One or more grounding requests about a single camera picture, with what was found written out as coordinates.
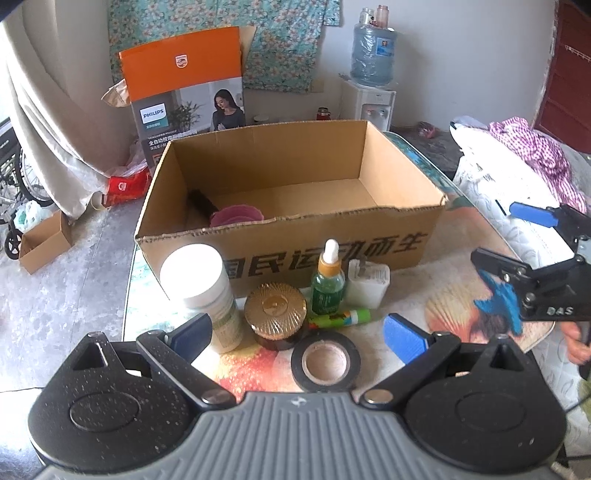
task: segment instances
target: floral curtain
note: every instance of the floral curtain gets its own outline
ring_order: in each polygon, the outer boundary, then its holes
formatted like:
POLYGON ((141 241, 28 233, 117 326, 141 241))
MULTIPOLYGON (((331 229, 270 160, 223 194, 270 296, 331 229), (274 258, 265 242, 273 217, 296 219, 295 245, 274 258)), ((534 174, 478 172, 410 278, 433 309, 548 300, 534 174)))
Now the floral curtain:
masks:
POLYGON ((111 0, 113 79, 122 79, 122 50, 191 31, 253 25, 244 87, 306 93, 322 26, 339 24, 340 0, 111 0))

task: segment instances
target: person's hand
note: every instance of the person's hand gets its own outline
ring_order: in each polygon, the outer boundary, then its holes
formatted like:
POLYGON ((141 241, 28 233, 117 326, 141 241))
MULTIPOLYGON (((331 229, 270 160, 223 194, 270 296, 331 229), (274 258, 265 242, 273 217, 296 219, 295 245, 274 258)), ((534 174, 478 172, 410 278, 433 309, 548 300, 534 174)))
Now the person's hand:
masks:
POLYGON ((566 340, 569 360, 576 365, 591 360, 591 348, 581 342, 581 330, 575 322, 560 322, 560 329, 566 340))

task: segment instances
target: black tape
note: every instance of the black tape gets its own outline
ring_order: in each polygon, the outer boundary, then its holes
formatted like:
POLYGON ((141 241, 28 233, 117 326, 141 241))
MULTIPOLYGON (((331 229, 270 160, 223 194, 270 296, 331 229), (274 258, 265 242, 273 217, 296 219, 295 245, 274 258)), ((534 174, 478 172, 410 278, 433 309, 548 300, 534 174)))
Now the black tape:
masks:
POLYGON ((355 344, 345 335, 332 330, 318 330, 299 342, 291 354, 291 373, 295 383, 306 392, 342 392, 350 390, 361 370, 361 357, 355 344), (304 357, 318 343, 329 343, 345 354, 347 366, 343 375, 330 384, 318 383, 306 372, 304 357))

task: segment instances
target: philips box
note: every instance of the philips box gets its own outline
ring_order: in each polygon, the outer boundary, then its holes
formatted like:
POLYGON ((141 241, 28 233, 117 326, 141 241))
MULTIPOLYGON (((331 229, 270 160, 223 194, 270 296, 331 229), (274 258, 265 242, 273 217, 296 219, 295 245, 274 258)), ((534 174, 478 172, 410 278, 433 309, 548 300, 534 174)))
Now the philips box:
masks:
POLYGON ((119 54, 135 125, 151 168, 171 140, 246 125, 243 37, 238 27, 215 28, 119 54))

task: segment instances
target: red door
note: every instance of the red door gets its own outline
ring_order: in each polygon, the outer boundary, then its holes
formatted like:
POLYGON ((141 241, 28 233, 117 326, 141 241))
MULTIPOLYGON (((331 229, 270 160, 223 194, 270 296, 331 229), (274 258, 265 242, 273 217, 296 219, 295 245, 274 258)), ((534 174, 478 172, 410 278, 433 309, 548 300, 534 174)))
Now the red door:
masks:
POLYGON ((591 18, 569 0, 558 9, 556 50, 535 127, 591 153, 591 18))

